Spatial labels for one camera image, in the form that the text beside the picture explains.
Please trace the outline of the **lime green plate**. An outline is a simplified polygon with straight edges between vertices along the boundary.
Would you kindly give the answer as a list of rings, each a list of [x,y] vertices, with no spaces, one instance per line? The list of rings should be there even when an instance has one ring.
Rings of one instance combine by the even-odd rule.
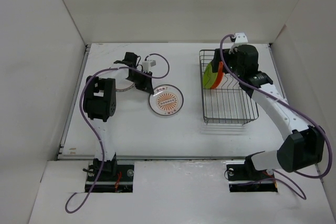
[[[204,70],[203,88],[204,89],[215,89],[217,76],[218,76],[218,73],[213,72],[212,64],[209,63]]]

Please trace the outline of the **white plate orange sunburst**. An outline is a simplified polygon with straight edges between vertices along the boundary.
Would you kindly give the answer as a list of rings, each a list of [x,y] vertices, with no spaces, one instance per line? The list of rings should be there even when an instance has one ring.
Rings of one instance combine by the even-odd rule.
[[[184,104],[182,91],[170,84],[159,85],[148,98],[149,108],[159,116],[172,116],[178,113]]]

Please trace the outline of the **white plate teal rim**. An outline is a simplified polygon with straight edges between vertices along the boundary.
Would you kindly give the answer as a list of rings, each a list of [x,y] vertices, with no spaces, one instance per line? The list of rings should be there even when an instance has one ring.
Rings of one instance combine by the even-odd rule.
[[[126,91],[129,91],[129,90],[131,90],[132,88],[134,88],[135,87],[135,84],[134,83],[126,83],[126,84],[124,84],[124,83],[118,83],[117,85],[116,85],[116,92],[126,92]]]

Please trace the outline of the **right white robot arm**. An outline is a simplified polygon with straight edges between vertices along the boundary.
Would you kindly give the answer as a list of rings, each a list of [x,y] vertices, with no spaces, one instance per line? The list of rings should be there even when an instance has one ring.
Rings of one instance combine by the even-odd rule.
[[[262,170],[278,168],[292,173],[321,162],[325,132],[288,104],[271,77],[259,70],[258,58],[256,47],[244,44],[215,49],[211,62],[211,72],[229,74],[237,80],[241,89],[266,112],[283,138],[277,150],[246,156],[244,175],[254,179]]]

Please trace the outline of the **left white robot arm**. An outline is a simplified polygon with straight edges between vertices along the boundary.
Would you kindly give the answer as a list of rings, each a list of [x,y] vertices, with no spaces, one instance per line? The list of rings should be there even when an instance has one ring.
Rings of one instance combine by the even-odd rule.
[[[123,60],[117,60],[110,68],[88,76],[80,97],[80,112],[98,138],[93,164],[100,166],[99,174],[105,180],[114,179],[118,172],[114,165],[116,149],[108,129],[110,118],[117,108],[117,83],[128,80],[134,83],[136,89],[154,93],[151,68],[156,62],[144,59],[140,69],[137,62],[138,56],[127,52]]]

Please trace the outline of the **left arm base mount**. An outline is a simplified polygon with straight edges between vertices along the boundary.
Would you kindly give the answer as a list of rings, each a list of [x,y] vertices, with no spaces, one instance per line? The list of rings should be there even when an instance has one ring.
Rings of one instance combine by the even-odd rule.
[[[116,157],[111,161],[104,161],[100,175],[98,172],[101,161],[93,159],[87,168],[82,171],[86,173],[85,192],[88,193],[93,186],[92,193],[132,193],[134,179],[134,165],[120,164]]]

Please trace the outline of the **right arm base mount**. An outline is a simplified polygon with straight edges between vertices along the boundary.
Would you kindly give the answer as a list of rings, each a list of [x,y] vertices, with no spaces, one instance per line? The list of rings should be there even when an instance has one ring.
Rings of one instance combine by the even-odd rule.
[[[277,193],[274,175],[265,170],[250,170],[244,161],[226,162],[225,177],[231,193]]]

